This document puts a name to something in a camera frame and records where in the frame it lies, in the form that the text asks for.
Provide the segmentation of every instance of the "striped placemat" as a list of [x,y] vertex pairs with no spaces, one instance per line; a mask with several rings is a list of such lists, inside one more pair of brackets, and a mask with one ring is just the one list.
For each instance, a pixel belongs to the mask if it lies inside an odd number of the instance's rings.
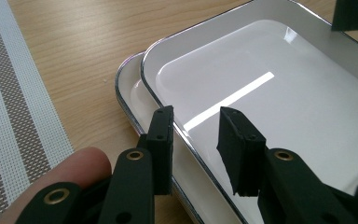
[[72,152],[7,0],[0,0],[0,214]]

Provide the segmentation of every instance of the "white plastic tray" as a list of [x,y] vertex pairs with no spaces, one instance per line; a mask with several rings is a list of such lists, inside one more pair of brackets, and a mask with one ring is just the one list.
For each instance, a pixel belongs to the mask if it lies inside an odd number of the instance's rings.
[[330,29],[298,3],[255,0],[160,40],[143,59],[151,95],[173,105],[177,132],[250,223],[261,222],[255,200],[232,195],[216,150],[221,105],[324,183],[358,185],[358,43]]

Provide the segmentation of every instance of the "black plastic bracket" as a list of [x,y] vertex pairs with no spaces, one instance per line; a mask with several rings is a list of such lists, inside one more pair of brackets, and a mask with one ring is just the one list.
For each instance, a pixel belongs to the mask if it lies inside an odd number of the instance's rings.
[[84,190],[74,183],[48,186],[16,223],[154,223],[154,195],[172,191],[172,142],[173,107],[166,106],[137,147],[119,155],[111,177]]
[[221,107],[217,149],[234,193],[258,196],[265,223],[358,223],[358,189],[328,187],[295,152],[267,149],[240,111]]
[[337,0],[332,30],[358,30],[358,0]]

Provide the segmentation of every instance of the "gray woven placemat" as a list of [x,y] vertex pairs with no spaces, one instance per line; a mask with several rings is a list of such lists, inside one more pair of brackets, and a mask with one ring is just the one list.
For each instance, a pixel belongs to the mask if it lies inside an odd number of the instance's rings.
[[73,152],[6,0],[0,0],[0,214]]

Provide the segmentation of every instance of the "skin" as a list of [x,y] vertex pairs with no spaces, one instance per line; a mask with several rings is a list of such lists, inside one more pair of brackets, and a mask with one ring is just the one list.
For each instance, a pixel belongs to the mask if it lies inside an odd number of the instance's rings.
[[62,163],[36,180],[0,216],[0,223],[15,223],[21,211],[36,193],[58,182],[73,182],[82,189],[92,186],[112,174],[112,166],[107,156],[96,147],[86,147],[76,151]]

